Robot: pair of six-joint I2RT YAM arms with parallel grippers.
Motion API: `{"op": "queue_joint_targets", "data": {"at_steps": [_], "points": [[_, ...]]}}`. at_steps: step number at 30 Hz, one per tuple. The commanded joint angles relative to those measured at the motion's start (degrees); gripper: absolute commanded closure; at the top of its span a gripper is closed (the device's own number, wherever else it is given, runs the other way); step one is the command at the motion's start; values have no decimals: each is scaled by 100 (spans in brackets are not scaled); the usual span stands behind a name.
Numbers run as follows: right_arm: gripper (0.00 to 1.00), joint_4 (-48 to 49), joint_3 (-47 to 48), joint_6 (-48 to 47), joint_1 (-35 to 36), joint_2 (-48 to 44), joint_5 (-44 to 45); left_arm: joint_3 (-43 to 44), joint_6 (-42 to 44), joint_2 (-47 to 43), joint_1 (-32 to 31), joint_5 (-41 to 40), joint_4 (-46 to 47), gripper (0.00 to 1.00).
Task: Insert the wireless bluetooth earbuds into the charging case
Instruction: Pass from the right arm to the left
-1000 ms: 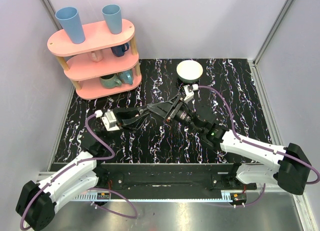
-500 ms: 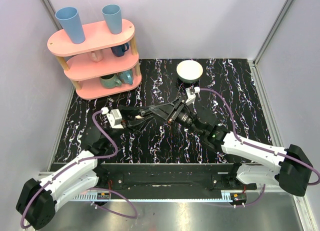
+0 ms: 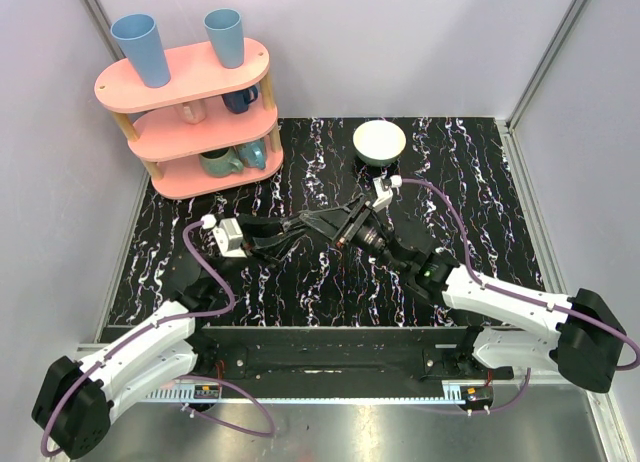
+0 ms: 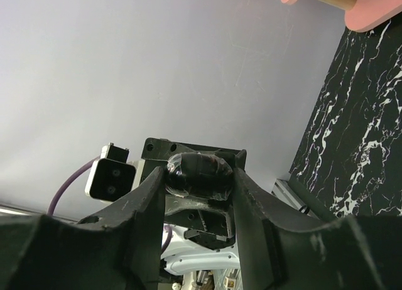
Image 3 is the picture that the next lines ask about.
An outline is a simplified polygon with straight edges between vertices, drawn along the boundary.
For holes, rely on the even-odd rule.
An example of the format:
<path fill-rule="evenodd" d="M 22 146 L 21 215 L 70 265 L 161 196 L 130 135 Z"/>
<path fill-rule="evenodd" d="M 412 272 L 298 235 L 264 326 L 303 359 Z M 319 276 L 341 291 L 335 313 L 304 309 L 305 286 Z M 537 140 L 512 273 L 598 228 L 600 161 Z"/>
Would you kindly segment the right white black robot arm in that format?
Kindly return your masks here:
<path fill-rule="evenodd" d="M 416 221 L 387 224 L 366 199 L 353 206 L 303 211 L 300 220 L 338 247 L 354 245 L 399 273 L 406 289 L 430 304 L 482 314 L 501 328 L 475 328 L 454 353 L 466 378 L 507 366 L 558 372 L 585 390 L 612 385 L 625 331 L 604 299 L 581 288 L 569 296 L 469 274 Z"/>

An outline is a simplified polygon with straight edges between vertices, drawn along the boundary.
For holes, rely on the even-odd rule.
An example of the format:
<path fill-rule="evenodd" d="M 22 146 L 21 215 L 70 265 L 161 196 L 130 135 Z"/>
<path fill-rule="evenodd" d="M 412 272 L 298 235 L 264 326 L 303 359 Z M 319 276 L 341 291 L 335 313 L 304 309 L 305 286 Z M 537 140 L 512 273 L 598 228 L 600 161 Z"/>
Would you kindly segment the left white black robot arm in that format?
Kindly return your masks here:
<path fill-rule="evenodd" d="M 155 387 L 183 376 L 208 376 L 216 354 L 195 343 L 211 320 L 234 311 L 229 283 L 195 247 L 194 231 L 213 233 L 222 256 L 264 256 L 269 248 L 304 233 L 299 216 L 217 219 L 212 214 L 182 232 L 188 253 L 174 270 L 172 299 L 107 347 L 80 360 L 63 356 L 48 368 L 34 408 L 42 428 L 41 454 L 78 459 L 93 450 L 111 425 Z"/>

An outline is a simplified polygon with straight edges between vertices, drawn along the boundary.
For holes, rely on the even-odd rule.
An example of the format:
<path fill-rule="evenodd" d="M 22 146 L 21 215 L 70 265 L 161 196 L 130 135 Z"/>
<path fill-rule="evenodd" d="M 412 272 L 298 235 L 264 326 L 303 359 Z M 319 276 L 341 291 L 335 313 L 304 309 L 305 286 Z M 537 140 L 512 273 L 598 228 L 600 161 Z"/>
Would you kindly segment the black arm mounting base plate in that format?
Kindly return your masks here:
<path fill-rule="evenodd" d="M 245 374 L 396 372 L 424 380 L 511 380 L 505 366 L 488 369 L 471 354 L 476 328 L 211 327 L 227 370 Z"/>

